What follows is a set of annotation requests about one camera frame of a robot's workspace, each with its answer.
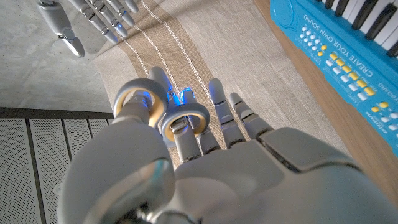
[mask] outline white piano key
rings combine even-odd
[[[349,15],[353,11],[353,9],[354,9],[354,7],[355,7],[357,2],[358,2],[358,0],[350,0],[350,1],[348,1],[346,9],[344,10],[343,15],[342,15],[344,19],[348,19],[349,18]]]
[[[394,2],[394,0],[378,0],[376,5],[373,7],[371,13],[368,15],[368,18],[366,18],[365,22],[361,26],[360,30],[366,34],[371,26],[373,25],[374,21],[379,17],[380,13],[383,11],[383,9],[389,4]]]
[[[340,0],[333,1],[333,5],[331,6],[331,10],[335,11],[337,9],[337,4]]]
[[[398,7],[398,2],[394,2],[394,6]],[[398,11],[394,13],[391,19],[387,22],[387,24],[383,27],[380,33],[376,36],[374,41],[379,45],[382,45],[384,41],[392,34],[392,32],[398,27]]]
[[[353,11],[351,12],[351,14],[349,15],[349,18],[347,19],[347,21],[352,24],[355,21],[356,16],[358,15],[359,11],[362,8],[362,5],[365,3],[365,0],[358,0],[353,8]]]
[[[393,31],[393,33],[384,41],[384,43],[381,45],[382,48],[386,50],[390,50],[390,48],[396,44],[398,41],[398,27]]]

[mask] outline wooden table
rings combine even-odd
[[[270,0],[254,0],[287,56],[364,172],[398,207],[398,158],[376,130],[347,104],[323,73],[272,21]]]

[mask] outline yellow button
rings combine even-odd
[[[336,64],[338,64],[338,66],[343,66],[344,65],[344,61],[342,59],[337,59],[336,60]]]
[[[388,103],[387,103],[387,102],[381,102],[381,103],[379,104],[379,106],[380,106],[381,108],[386,108],[386,107],[388,107]]]
[[[355,72],[351,72],[351,74],[349,75],[353,80],[357,80],[359,78],[359,76],[355,73]]]
[[[365,88],[365,92],[369,95],[369,96],[373,96],[375,94],[374,90],[370,87]]]
[[[333,60],[336,60],[337,59],[337,55],[335,54],[335,53],[331,53],[330,55],[329,55],[329,57],[331,58],[331,59],[333,59]]]
[[[380,109],[377,106],[373,106],[372,111],[376,113],[376,112],[379,112]]]
[[[366,86],[366,83],[363,80],[358,80],[356,83],[361,87],[364,88]]]
[[[351,68],[349,66],[347,66],[347,65],[344,65],[343,66],[343,70],[344,70],[344,72],[348,73],[348,72],[351,71]]]

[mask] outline black piano key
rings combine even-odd
[[[343,15],[343,12],[344,12],[344,10],[347,7],[348,1],[349,0],[340,0],[340,2],[338,2],[337,8],[336,8],[336,11],[335,11],[335,16]]]
[[[387,51],[387,55],[390,57],[398,57],[398,41]]]
[[[397,8],[393,4],[388,4],[377,19],[374,21],[374,24],[369,29],[368,33],[366,33],[365,38],[368,40],[373,40],[380,33],[383,27],[387,24],[387,22],[391,19],[391,17],[396,12]]]
[[[377,0],[366,0],[364,4],[362,5],[361,10],[359,10],[358,15],[356,16],[354,23],[352,25],[352,28],[357,30],[361,28],[363,23],[365,22],[366,18],[368,18],[368,15],[371,13],[374,5],[376,5]]]
[[[326,0],[325,2],[325,8],[330,9],[333,6],[333,2],[335,0]]]

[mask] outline white stripe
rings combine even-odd
[[[138,26],[134,26],[134,28],[135,28],[136,30],[138,30],[139,32],[142,32],[142,34],[144,34],[145,38],[146,38],[146,39],[150,42],[150,44],[152,44],[152,46],[155,48],[157,54],[159,55],[160,59],[162,60],[162,63],[163,63],[163,65],[164,65],[164,67],[166,68],[166,72],[169,74],[169,77],[170,77],[170,79],[171,79],[171,81],[172,81],[172,83],[173,83],[173,85],[174,85],[175,91],[177,91],[178,95],[180,96],[180,90],[178,89],[177,84],[175,83],[174,78],[173,78],[172,74],[170,73],[170,70],[169,70],[169,68],[168,68],[168,66],[167,66],[167,64],[166,64],[166,62],[165,62],[164,59],[163,59],[162,54],[159,52],[159,49],[156,47],[156,45],[153,43],[153,41],[148,37],[148,35],[146,34],[145,31],[143,31],[142,29],[138,28]]]
[[[136,54],[139,63],[141,64],[142,68],[143,68],[144,71],[145,71],[145,74],[147,75],[147,78],[149,78],[148,71],[147,71],[147,69],[145,68],[144,62],[142,62],[142,60],[141,60],[140,56],[138,55],[137,51],[134,49],[134,47],[131,47],[131,45],[129,44],[129,42],[127,42],[122,36],[119,36],[119,37],[120,37],[120,38],[124,41],[124,43]]]
[[[169,31],[169,33],[173,36],[174,40],[176,41],[176,43],[178,44],[178,46],[180,47],[182,53],[184,54],[185,58],[187,59],[189,65],[191,66],[191,69],[193,70],[193,73],[195,74],[197,80],[200,82],[201,87],[203,88],[203,90],[205,91],[207,97],[209,98],[209,100],[211,101],[211,103],[213,103],[213,101],[211,100],[211,96],[209,94],[209,91],[207,90],[205,84],[202,82],[195,66],[192,64],[191,59],[189,58],[187,52],[185,51],[184,47],[182,46],[180,40],[178,39],[178,37],[174,34],[174,32],[171,30],[171,28],[169,27],[169,25],[167,25],[167,23],[165,21],[162,21],[161,19],[159,19],[159,17],[157,17],[149,8],[148,6],[144,3],[144,0],[141,0],[141,4],[144,6],[144,8],[149,12],[149,14],[155,18],[158,22],[162,23],[166,29]]]

